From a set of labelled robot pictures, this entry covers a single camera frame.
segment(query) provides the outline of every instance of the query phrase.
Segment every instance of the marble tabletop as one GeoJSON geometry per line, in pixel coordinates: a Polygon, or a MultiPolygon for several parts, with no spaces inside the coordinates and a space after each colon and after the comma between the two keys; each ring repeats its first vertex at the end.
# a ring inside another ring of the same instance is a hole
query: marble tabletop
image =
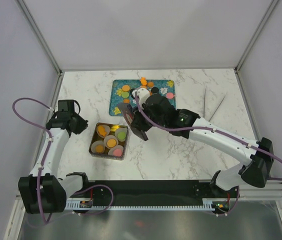
{"type": "Polygon", "coordinates": [[[254,138],[247,110],[233,69],[120,70],[66,72],[58,99],[75,99],[88,128],[72,134],[64,148],[58,178],[85,172],[90,180],[207,180],[218,170],[238,162],[227,154],[198,141],[177,137],[152,127],[142,141],[130,132],[122,161],[89,154],[98,122],[127,125],[123,117],[109,115],[112,82],[116,79],[167,79],[175,83],[176,107],[202,116],[206,87],[205,118],[209,119],[226,97],[211,122],[238,135],[254,138]]]}

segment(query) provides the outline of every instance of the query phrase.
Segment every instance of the green object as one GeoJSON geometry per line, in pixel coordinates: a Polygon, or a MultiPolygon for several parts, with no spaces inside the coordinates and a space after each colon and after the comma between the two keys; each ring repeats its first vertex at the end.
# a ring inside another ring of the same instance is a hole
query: green object
{"type": "Polygon", "coordinates": [[[121,140],[121,141],[123,141],[124,139],[126,139],[126,136],[127,136],[127,134],[126,134],[124,131],[119,132],[119,133],[117,134],[117,138],[118,138],[119,140],[121,140]]]}
{"type": "Polygon", "coordinates": [[[129,93],[127,91],[121,93],[121,96],[124,98],[124,99],[127,99],[129,97],[129,93]]]}

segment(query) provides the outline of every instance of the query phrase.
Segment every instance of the pink disc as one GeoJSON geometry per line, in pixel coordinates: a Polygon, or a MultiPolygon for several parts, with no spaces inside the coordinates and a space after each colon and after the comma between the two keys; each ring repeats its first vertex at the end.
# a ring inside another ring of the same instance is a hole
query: pink disc
{"type": "Polygon", "coordinates": [[[168,92],[165,96],[167,99],[173,99],[175,97],[172,92],[168,92]]]}
{"type": "Polygon", "coordinates": [[[113,155],[116,157],[121,157],[122,156],[122,150],[121,149],[116,149],[113,151],[113,155]]]}

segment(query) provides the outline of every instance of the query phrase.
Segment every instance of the teal mat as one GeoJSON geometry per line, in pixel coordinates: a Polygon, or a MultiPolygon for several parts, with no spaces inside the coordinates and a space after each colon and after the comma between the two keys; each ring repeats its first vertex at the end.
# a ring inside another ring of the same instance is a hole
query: teal mat
{"type": "MultiPolygon", "coordinates": [[[[159,94],[165,96],[167,93],[176,94],[175,91],[175,82],[172,80],[151,80],[147,79],[148,82],[153,82],[154,86],[159,89],[159,94]]],[[[122,116],[120,110],[118,109],[118,103],[122,103],[124,98],[121,96],[122,87],[124,85],[129,85],[130,89],[136,89],[141,86],[140,80],[126,80],[126,79],[117,79],[113,81],[112,90],[111,90],[111,98],[110,98],[110,106],[109,106],[109,114],[110,116],[122,116]]],[[[131,106],[134,108],[137,104],[136,101],[131,97],[129,92],[129,98],[131,106]]],[[[176,108],[176,98],[169,99],[169,102],[176,108]]]]}

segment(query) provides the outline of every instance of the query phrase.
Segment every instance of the gray wall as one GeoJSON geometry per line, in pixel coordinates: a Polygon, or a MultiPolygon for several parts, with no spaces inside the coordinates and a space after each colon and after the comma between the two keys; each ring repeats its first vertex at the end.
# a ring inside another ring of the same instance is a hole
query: gray wall
{"type": "MultiPolygon", "coordinates": [[[[0,239],[11,214],[20,176],[27,176],[41,132],[21,122],[11,105],[32,97],[49,103],[57,74],[18,6],[0,0],[0,239]]],[[[30,102],[17,106],[32,121],[43,124],[47,111],[30,102]]]]}
{"type": "Polygon", "coordinates": [[[60,67],[235,67],[271,0],[24,0],[60,67]]]}
{"type": "MultiPolygon", "coordinates": [[[[240,76],[261,135],[274,143],[282,157],[282,1],[257,40],[240,76]]],[[[275,163],[271,174],[282,177],[275,163]]]]}

